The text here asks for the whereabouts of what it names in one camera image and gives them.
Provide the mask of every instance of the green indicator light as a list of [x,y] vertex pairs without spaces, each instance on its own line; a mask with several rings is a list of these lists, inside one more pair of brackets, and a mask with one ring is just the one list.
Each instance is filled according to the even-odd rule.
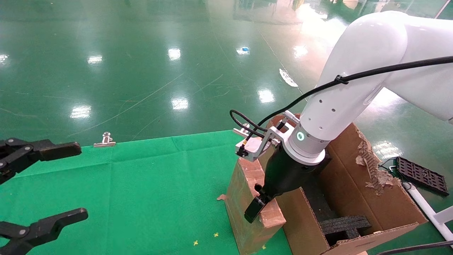
[[299,141],[302,141],[304,138],[305,138],[305,136],[304,136],[304,134],[302,134],[302,132],[297,133],[297,139],[299,139]]

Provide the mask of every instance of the cardboard box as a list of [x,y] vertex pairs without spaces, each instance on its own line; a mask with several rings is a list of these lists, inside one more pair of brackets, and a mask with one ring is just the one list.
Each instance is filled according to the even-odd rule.
[[275,199],[263,208],[252,224],[245,220],[244,212],[253,198],[259,195],[255,184],[264,185],[260,163],[239,158],[228,186],[225,205],[240,255],[261,250],[286,222]]
[[[268,127],[281,119],[275,117]],[[379,159],[356,125],[352,123],[331,141],[327,151],[332,160],[318,181],[330,207],[341,217],[366,216],[372,227],[364,236],[330,247],[303,189],[287,192],[277,201],[287,222],[283,229],[293,254],[356,255],[427,222],[400,181],[377,171]],[[259,159],[263,169],[272,153],[271,147]]]

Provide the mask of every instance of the epoxy floor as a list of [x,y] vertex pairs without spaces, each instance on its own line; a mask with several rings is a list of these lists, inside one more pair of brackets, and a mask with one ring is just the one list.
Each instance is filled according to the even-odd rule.
[[[0,137],[86,146],[104,131],[117,142],[212,132],[236,127],[231,108],[258,121],[315,86],[338,37],[360,15],[434,17],[444,4],[407,2],[4,0]],[[451,125],[388,90],[356,124],[382,159],[404,156],[453,186]],[[453,204],[422,193],[437,211]],[[441,240],[425,224],[386,247]]]

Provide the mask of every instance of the black cable wire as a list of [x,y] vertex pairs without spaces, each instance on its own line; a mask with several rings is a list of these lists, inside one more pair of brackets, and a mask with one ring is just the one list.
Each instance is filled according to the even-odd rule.
[[438,248],[438,247],[446,247],[446,246],[450,246],[450,245],[453,245],[453,241],[445,241],[445,242],[425,244],[425,245],[409,246],[409,247],[405,247],[405,248],[383,251],[376,255],[390,255],[390,254],[397,254],[397,253],[413,251],[413,250],[424,250],[424,249],[431,249],[431,248]]
[[232,109],[232,110],[230,110],[230,116],[233,119],[233,121],[236,122],[236,124],[241,125],[241,123],[233,116],[233,113],[236,113],[237,115],[241,116],[244,120],[246,120],[253,127],[255,127],[255,128],[257,128],[257,129],[259,129],[259,130],[261,130],[263,132],[267,132],[266,128],[263,128],[263,127],[260,127],[260,126],[256,125],[252,120],[247,118],[246,115],[244,115],[243,113],[241,113],[239,111],[236,111],[236,110]]
[[250,123],[250,125],[254,126],[255,128],[258,127],[258,128],[260,128],[260,130],[264,129],[264,130],[265,130],[264,132],[267,132],[267,129],[262,128],[262,127],[256,125],[253,121],[251,121],[249,118],[247,118],[244,114],[242,114],[242,113],[240,113],[240,112],[238,112],[238,111],[236,111],[236,110],[230,110],[230,116],[231,116],[231,118],[233,119],[233,121],[236,122],[237,125],[239,125],[239,126],[240,126],[241,128],[243,128],[243,129],[247,130],[247,131],[250,132],[250,134],[252,134],[252,135],[256,135],[256,136],[258,136],[258,137],[264,138],[264,135],[263,135],[263,134],[258,133],[256,130],[251,129],[251,128],[249,128],[249,127],[246,127],[246,126],[244,126],[241,122],[239,122],[239,121],[236,119],[236,117],[233,116],[233,113],[236,113],[236,114],[238,114],[239,116],[243,117],[244,120],[246,120],[248,123]]
[[[423,66],[430,66],[430,65],[448,64],[448,63],[453,63],[453,56],[435,58],[435,59],[425,59],[425,60],[408,62],[408,63],[402,63],[402,64],[395,64],[395,65],[390,65],[390,66],[386,66],[386,67],[376,68],[376,69],[368,70],[368,71],[365,71],[365,72],[360,72],[360,73],[348,75],[348,76],[345,76],[345,77],[341,77],[340,75],[338,75],[333,81],[308,91],[307,93],[303,94],[302,96],[298,97],[296,100],[291,102],[286,107],[269,114],[268,116],[266,116],[264,119],[262,119],[258,123],[258,126],[261,126],[262,124],[264,124],[264,122],[266,122],[267,120],[269,120],[273,116],[275,116],[277,114],[280,114],[280,113],[282,113],[282,112],[284,112],[286,110],[289,110],[291,107],[295,106],[297,103],[299,103],[300,101],[304,100],[305,98],[307,98],[307,97],[309,97],[309,96],[311,96],[313,94],[316,94],[316,93],[318,93],[318,92],[320,92],[322,90],[325,90],[325,89],[331,88],[333,86],[336,86],[338,84],[348,84],[349,81],[352,81],[352,80],[355,80],[355,79],[364,78],[364,77],[368,77],[368,76],[372,76],[372,75],[377,75],[377,74],[383,74],[383,73],[388,73],[388,72],[393,72],[393,71],[399,71],[399,70],[416,68],[416,67],[423,67]],[[251,138],[251,136],[252,136],[252,134],[250,134],[245,139],[245,142],[248,141]]]

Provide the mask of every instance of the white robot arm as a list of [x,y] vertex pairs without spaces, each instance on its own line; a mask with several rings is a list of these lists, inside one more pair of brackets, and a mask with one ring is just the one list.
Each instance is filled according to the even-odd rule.
[[[453,56],[453,21],[387,11],[363,16],[340,37],[318,86],[340,75],[426,59]],[[265,184],[246,210],[252,222],[275,196],[300,187],[325,156],[325,147],[371,103],[383,87],[424,111],[453,124],[453,64],[404,69],[367,76],[322,90],[308,99],[300,120],[286,111],[287,131],[270,127],[264,138],[246,139],[237,154],[255,160],[271,145],[277,149],[266,167]]]
[[[382,66],[451,56],[452,42],[451,20],[418,18],[396,11],[366,15],[349,25],[340,37],[318,84],[327,83],[338,74],[347,76]],[[452,71],[453,64],[406,69],[321,91],[308,100],[289,143],[301,158],[317,157],[328,141],[351,124],[383,87],[453,123]],[[305,139],[300,141],[298,132]]]

